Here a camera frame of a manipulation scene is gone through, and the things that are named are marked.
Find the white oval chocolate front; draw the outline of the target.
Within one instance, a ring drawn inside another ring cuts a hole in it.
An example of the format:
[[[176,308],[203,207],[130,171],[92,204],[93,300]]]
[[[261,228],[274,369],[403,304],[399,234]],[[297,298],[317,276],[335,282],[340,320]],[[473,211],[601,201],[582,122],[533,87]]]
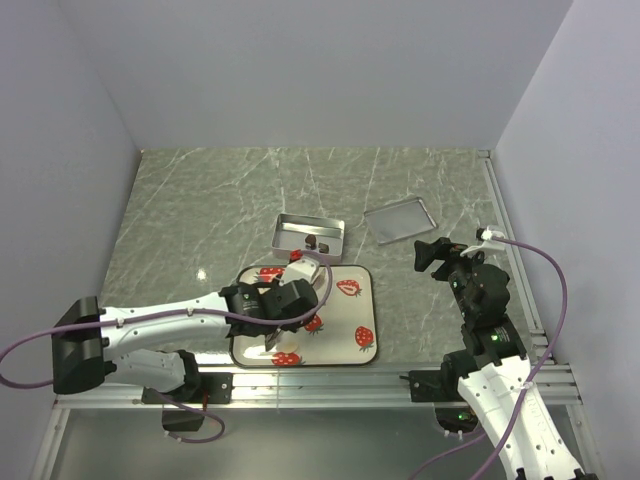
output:
[[[285,341],[279,344],[279,350],[283,353],[295,353],[298,349],[298,343],[295,341]]]

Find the metal serving tongs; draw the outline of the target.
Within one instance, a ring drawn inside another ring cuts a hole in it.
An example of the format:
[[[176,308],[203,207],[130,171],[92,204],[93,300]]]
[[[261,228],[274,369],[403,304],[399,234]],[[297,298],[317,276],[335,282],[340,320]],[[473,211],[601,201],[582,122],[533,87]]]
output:
[[[265,346],[266,352],[270,352],[276,347],[282,334],[283,334],[283,330],[280,326],[278,326],[275,328],[273,332],[265,336],[264,346]]]

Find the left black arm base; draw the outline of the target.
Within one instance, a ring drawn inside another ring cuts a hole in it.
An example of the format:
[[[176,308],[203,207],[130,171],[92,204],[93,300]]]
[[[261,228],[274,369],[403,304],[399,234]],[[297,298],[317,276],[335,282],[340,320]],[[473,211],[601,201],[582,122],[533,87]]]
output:
[[[144,388],[141,403],[163,407],[161,424],[166,437],[185,444],[205,444],[220,439],[226,432],[226,424],[212,407],[228,405],[232,389],[232,373],[203,373],[198,386],[181,393],[158,393]],[[206,420],[216,424],[218,431],[209,437],[195,438]]]

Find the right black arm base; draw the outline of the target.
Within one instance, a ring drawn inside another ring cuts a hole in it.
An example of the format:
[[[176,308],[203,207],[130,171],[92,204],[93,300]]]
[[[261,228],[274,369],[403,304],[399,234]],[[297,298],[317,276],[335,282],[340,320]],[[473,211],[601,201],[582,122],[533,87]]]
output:
[[[440,371],[410,370],[402,379],[408,383],[412,403],[434,405],[436,426],[445,436],[463,439],[480,431],[476,414]]]

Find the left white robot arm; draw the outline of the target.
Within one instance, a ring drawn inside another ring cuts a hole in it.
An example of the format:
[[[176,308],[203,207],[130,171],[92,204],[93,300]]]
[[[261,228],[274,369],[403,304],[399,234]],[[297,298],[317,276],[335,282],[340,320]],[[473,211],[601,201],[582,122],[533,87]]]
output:
[[[179,341],[270,337],[297,331],[319,309],[318,295],[304,279],[237,282],[199,298],[136,308],[102,308],[94,297],[75,301],[51,336],[53,390],[71,395],[105,381],[143,386],[177,401],[201,389],[195,357],[185,350],[161,352]]]

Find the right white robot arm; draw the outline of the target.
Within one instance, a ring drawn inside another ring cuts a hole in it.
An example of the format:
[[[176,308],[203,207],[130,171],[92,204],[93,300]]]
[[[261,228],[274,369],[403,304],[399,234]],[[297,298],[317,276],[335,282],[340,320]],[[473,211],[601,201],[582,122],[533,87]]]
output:
[[[434,280],[449,285],[462,316],[464,349],[444,356],[440,386],[444,395],[465,401],[494,450],[474,473],[480,479],[499,461],[509,479],[589,479],[553,422],[535,383],[532,363],[507,314],[509,274],[485,255],[510,245],[504,233],[477,231],[477,245],[441,237],[414,243],[414,269],[434,263]]]

